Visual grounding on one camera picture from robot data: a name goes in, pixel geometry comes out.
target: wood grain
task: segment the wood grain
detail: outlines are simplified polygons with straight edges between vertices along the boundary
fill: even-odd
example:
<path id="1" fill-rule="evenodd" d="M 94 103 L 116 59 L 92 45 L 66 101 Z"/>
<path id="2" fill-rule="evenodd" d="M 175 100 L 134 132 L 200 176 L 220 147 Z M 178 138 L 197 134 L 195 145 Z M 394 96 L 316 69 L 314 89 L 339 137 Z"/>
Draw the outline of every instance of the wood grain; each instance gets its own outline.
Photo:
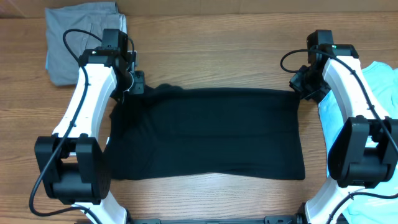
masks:
<path id="1" fill-rule="evenodd" d="M 373 60 L 398 66 L 398 12 L 128 17 L 147 84 L 184 88 L 247 87 L 290 90 L 292 74 L 279 68 L 290 50 L 305 48 L 315 29 L 333 30 L 336 43 L 354 44 L 363 67 Z M 39 170 L 33 146 L 63 116 L 72 86 L 55 87 L 44 69 L 44 19 L 0 19 L 0 223 L 72 223 L 80 212 L 40 218 L 28 209 Z M 299 68 L 306 55 L 286 66 Z M 106 110 L 99 142 L 109 135 Z M 298 110 L 306 179 L 267 180 L 203 174 L 140 181 L 112 181 L 111 191 L 133 218 L 258 218 L 293 214 L 325 180 L 325 143 L 312 101 Z M 65 207 L 40 186 L 38 210 Z"/>

